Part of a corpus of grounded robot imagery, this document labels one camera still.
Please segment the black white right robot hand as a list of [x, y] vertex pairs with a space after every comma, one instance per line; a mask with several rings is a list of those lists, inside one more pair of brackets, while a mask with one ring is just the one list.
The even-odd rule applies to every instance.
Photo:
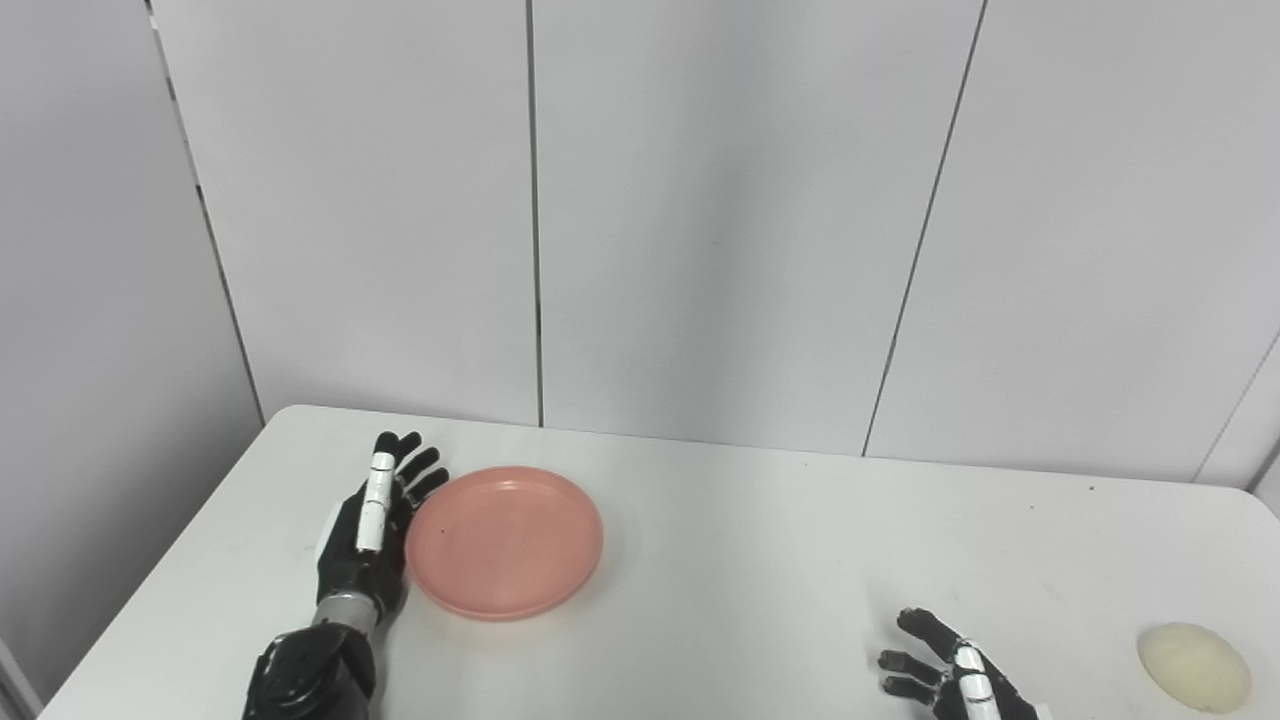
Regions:
[[900, 630], [923, 642], [943, 664], [936, 667], [901, 650], [883, 650], [877, 665], [887, 696], [910, 700], [936, 719], [1051, 719], [1046, 705], [1029, 702], [1007, 675], [968, 638], [927, 609], [904, 609]]

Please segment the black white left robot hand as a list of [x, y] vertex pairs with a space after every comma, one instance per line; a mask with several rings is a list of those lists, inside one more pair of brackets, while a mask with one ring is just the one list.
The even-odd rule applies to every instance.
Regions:
[[317, 557], [315, 623], [370, 635], [399, 607], [410, 524], [448, 480], [439, 450], [420, 433], [380, 433], [366, 479], [335, 511]]

